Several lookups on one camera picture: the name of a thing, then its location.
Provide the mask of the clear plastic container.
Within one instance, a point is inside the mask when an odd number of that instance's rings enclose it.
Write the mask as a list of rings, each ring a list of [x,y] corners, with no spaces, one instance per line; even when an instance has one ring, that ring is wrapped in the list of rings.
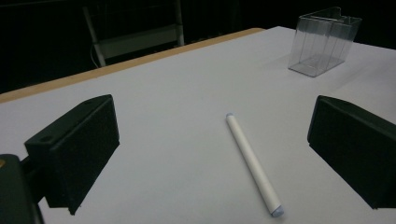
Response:
[[[343,63],[362,19],[329,7],[298,18],[288,68],[317,77]]]

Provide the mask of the white pen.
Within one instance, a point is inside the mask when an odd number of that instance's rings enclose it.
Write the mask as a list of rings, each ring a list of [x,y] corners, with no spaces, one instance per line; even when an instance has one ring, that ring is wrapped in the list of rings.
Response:
[[[226,121],[270,215],[272,217],[281,217],[284,214],[282,203],[257,159],[235,115],[233,113],[228,113],[226,115]]]

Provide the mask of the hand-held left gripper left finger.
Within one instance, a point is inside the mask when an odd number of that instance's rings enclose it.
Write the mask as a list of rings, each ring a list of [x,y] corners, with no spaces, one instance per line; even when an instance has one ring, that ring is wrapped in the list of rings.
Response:
[[[75,106],[25,142],[34,199],[74,215],[119,145],[110,94]]]

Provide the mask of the white metal stand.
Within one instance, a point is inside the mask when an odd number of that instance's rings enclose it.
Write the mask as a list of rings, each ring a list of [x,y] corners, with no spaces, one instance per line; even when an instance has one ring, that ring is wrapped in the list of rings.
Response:
[[[185,44],[181,0],[91,0],[82,12],[98,67],[137,51]]]

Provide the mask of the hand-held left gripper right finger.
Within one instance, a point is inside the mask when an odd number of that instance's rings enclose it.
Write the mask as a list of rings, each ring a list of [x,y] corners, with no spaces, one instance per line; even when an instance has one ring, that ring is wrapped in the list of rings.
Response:
[[[396,208],[396,124],[320,95],[307,141],[371,208]]]

